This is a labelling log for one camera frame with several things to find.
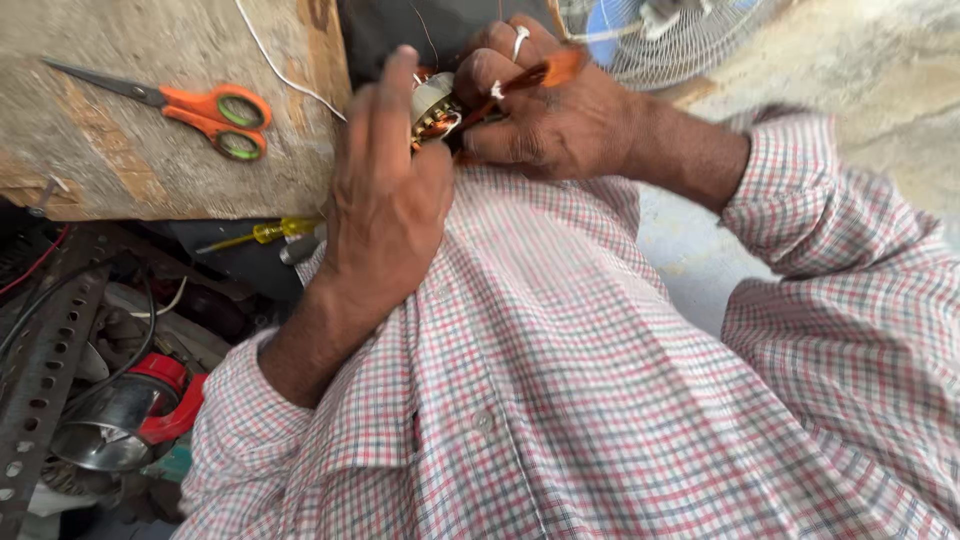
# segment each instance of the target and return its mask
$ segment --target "orange scissors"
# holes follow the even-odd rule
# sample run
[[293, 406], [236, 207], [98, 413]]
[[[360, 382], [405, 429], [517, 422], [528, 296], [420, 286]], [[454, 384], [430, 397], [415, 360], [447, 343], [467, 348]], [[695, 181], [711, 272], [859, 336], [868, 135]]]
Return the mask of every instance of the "orange scissors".
[[[88, 83], [159, 107], [164, 116], [176, 118], [204, 132], [213, 147], [228, 158], [252, 161], [263, 158], [267, 153], [267, 140], [260, 132], [270, 125], [270, 106], [263, 98], [242, 86], [217, 85], [206, 94], [194, 94], [169, 86], [150, 88], [49, 58], [43, 61]], [[228, 105], [246, 114], [238, 114]]]

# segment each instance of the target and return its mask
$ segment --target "wooden table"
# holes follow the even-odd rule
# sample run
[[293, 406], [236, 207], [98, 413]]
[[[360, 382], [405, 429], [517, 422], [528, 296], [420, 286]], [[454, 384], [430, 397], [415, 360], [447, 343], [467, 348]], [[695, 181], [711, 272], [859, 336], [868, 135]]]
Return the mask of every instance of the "wooden table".
[[[334, 0], [241, 0], [268, 54], [338, 109], [350, 90]], [[341, 121], [280, 81], [233, 0], [0, 0], [0, 194], [56, 220], [312, 215]], [[246, 86], [274, 113], [244, 163], [159, 110], [59, 73], [47, 55], [145, 85]]]

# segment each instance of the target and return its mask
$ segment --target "ring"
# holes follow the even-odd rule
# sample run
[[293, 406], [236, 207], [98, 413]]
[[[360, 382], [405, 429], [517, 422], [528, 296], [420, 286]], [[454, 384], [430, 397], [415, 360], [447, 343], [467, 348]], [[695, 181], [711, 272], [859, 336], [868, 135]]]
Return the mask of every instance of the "ring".
[[523, 43], [523, 40], [527, 37], [530, 37], [530, 31], [527, 30], [525, 26], [516, 26], [516, 41], [514, 41], [514, 58], [513, 61], [516, 62], [516, 57], [520, 54], [520, 45]]

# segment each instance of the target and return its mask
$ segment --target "concrete floor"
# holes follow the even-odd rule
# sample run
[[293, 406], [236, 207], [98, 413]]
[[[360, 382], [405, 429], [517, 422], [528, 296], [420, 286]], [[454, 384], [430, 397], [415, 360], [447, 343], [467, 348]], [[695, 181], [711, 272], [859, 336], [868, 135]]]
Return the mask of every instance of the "concrete floor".
[[[960, 250], [960, 3], [800, 0], [709, 77], [711, 120], [770, 102], [836, 114], [848, 161], [890, 175]], [[718, 334], [733, 287], [773, 279], [716, 219], [648, 188], [637, 241], [681, 313]]]

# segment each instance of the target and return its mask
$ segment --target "person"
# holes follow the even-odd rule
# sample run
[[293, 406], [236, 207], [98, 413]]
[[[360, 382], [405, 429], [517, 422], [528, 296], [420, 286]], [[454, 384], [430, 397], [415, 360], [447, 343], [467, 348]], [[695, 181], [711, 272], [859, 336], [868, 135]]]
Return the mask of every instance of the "person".
[[[456, 91], [559, 47], [494, 23]], [[828, 117], [713, 125], [588, 66], [508, 94], [458, 171], [411, 158], [416, 66], [352, 103], [295, 313], [207, 381], [180, 538], [960, 535], [960, 259]], [[639, 252], [637, 182], [782, 275], [721, 339]]]

